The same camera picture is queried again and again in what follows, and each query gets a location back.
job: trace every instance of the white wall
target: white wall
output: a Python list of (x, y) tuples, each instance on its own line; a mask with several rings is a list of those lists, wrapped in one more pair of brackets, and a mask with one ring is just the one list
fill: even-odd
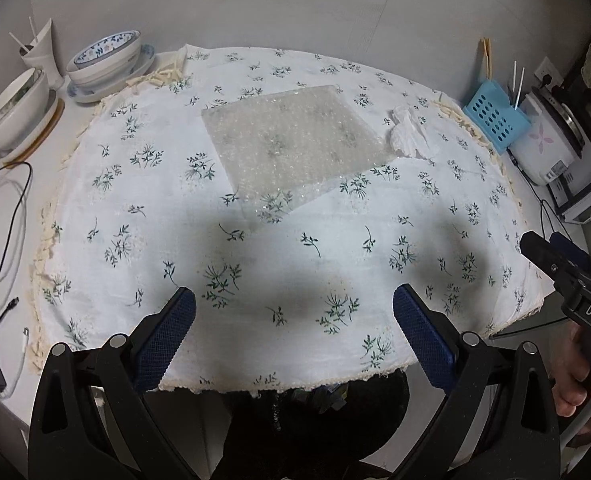
[(318, 52), (394, 72), (465, 99), (480, 73), (479, 39), (493, 40), (494, 75), (548, 55), (564, 74), (591, 32), (587, 0), (2, 0), (0, 90), (23, 65), (7, 31), (29, 37), (53, 17), (61, 68), (84, 45), (138, 28), (160, 51), (271, 46)]

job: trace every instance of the black cable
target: black cable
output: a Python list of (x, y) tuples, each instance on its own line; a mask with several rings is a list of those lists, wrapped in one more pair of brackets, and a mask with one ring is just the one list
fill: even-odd
[(505, 332), (502, 334), (498, 334), (498, 335), (492, 335), (490, 336), (489, 339), (493, 340), (493, 339), (502, 339), (503, 337), (509, 337), (511, 335), (516, 335), (516, 334), (522, 334), (523, 332), (529, 332), (530, 330), (536, 330), (538, 328), (543, 328), (545, 326), (549, 326), (549, 325), (554, 325), (556, 323), (560, 323), (562, 321), (565, 321), (569, 319), (568, 317), (564, 316), (564, 317), (560, 317), (560, 319), (556, 319), (555, 321), (549, 321), (547, 323), (542, 323), (540, 325), (536, 325), (536, 326), (531, 326), (529, 328), (523, 328), (521, 330), (514, 330), (513, 332)]
[[(2, 168), (0, 168), (0, 172), (2, 170), (8, 170), (10, 168), (15, 168), (16, 166), (27, 166), (29, 168), (29, 174), (27, 176), (27, 181), (26, 181), (26, 183), (24, 185), (24, 188), (22, 189), (22, 193), (20, 194), (20, 198), (18, 199), (18, 203), (16, 204), (16, 207), (13, 210), (12, 220), (11, 220), (11, 223), (9, 225), (9, 232), (7, 232), (7, 240), (6, 240), (5, 244), (4, 244), (4, 251), (2, 252), (2, 259), (0, 260), (0, 274), (2, 274), (2, 268), (4, 267), (4, 261), (6, 260), (6, 257), (7, 257), (7, 250), (9, 249), (9, 243), (10, 243), (11, 238), (12, 238), (13, 224), (15, 222), (16, 213), (18, 212), (18, 209), (22, 205), (22, 200), (24, 199), (24, 197), (26, 195), (27, 189), (29, 188), (29, 184), (31, 183), (31, 179), (33, 177), (33, 167), (32, 167), (31, 164), (29, 164), (28, 162), (25, 162), (25, 161), (11, 162), (11, 163), (3, 166)], [(17, 298), (14, 298), (13, 300), (11, 300), (7, 304), (5, 310), (0, 315), (0, 322), (2, 321), (2, 319), (4, 318), (4, 316), (7, 314), (7, 312), (10, 311), (17, 304), (18, 304)]]
[(546, 207), (544, 207), (544, 205), (546, 204), (547, 206), (549, 206), (549, 209), (551, 210), (551, 212), (553, 213), (553, 215), (555, 216), (555, 219), (558, 221), (558, 224), (560, 224), (560, 226), (562, 227), (562, 229), (564, 230), (564, 233), (566, 234), (567, 238), (571, 241), (573, 241), (573, 238), (571, 238), (571, 235), (569, 234), (569, 232), (567, 231), (566, 227), (564, 226), (563, 222), (560, 220), (559, 216), (557, 216), (557, 214), (555, 213), (553, 207), (551, 206), (551, 204), (549, 204), (548, 200), (545, 198), (540, 198), (538, 196), (538, 194), (535, 192), (535, 188), (533, 187), (533, 184), (531, 184), (531, 179), (528, 177), (528, 175), (522, 170), (522, 168), (520, 168), (520, 166), (517, 164), (517, 158), (515, 158), (515, 156), (513, 155), (513, 153), (511, 153), (510, 150), (507, 149), (507, 152), (509, 153), (509, 156), (511, 158), (511, 162), (513, 163), (513, 165), (517, 168), (517, 170), (522, 174), (522, 177), (524, 177), (524, 180), (527, 181), (527, 184), (529, 185), (529, 187), (531, 188), (531, 192), (533, 193), (533, 196), (537, 198), (537, 201), (540, 203), (540, 229), (542, 229), (542, 238), (546, 239), (546, 236), (544, 235), (544, 218), (543, 218), (543, 211), (544, 213), (546, 213), (546, 217), (549, 220), (549, 225), (551, 226), (551, 232), (554, 232), (555, 229), (553, 228), (553, 222), (551, 221), (551, 217), (549, 216), (549, 212), (546, 210)]

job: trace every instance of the white tablecloth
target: white tablecloth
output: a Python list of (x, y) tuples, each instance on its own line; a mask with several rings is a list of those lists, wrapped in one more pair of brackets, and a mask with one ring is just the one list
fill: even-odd
[[(198, 313), (162, 388), (311, 387), (415, 361), (391, 311), (400, 283), (481, 335), (541, 306), (509, 182), (488, 149), (440, 113), (439, 92), (262, 48), (189, 47), (184, 73), (121, 92), (80, 137), (47, 226), (52, 257), (36, 306), (43, 348), (93, 348), (129, 333), (183, 285)], [(202, 110), (323, 85), (382, 139), (401, 107), (405, 131), (426, 138), (431, 158), (338, 175), (301, 201), (276, 189), (250, 218)]]

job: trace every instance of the wooden coaster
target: wooden coaster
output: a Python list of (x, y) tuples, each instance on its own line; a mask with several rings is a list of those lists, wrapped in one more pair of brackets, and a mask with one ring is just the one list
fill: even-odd
[(24, 150), (23, 153), (14, 158), (12, 162), (20, 162), (27, 160), (33, 154), (33, 152), (35, 152), (40, 147), (44, 140), (49, 136), (51, 131), (56, 127), (56, 124), (58, 124), (60, 117), (62, 117), (63, 111), (64, 101), (59, 97), (58, 104), (56, 105), (56, 111), (54, 112), (53, 117), (51, 117), (51, 120), (47, 123), (47, 126), (45, 126), (45, 129), (42, 130), (42, 133), (39, 134), (39, 136), (36, 137), (36, 140), (34, 140), (31, 143), (31, 146), (29, 146), (26, 150)]

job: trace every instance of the chopsticks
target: chopsticks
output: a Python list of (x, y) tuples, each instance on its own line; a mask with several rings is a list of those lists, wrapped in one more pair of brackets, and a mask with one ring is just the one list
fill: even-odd
[(487, 59), (487, 79), (493, 79), (493, 62), (491, 60), (491, 40), (489, 38), (482, 38), (482, 49), (484, 50), (484, 57)]
[(20, 45), (20, 48), (22, 50), (24, 50), (27, 54), (29, 53), (29, 49), (27, 47), (25, 47), (24, 43), (22, 43), (18, 38), (16, 38), (12, 32), (9, 32), (9, 36), (11, 36), (16, 41), (16, 43), (18, 43)]
[(33, 26), (33, 20), (31, 16), (29, 16), (29, 26), (31, 27), (31, 33), (33, 34), (33, 39), (36, 40), (36, 44), (38, 43), (38, 35), (36, 34), (36, 28)]
[(515, 104), (513, 105), (513, 109), (517, 110), (517, 104), (520, 102), (520, 94), (522, 93), (522, 83), (525, 80), (525, 68), (522, 67), (522, 75), (520, 76), (520, 86), (517, 88), (517, 95), (515, 96)]

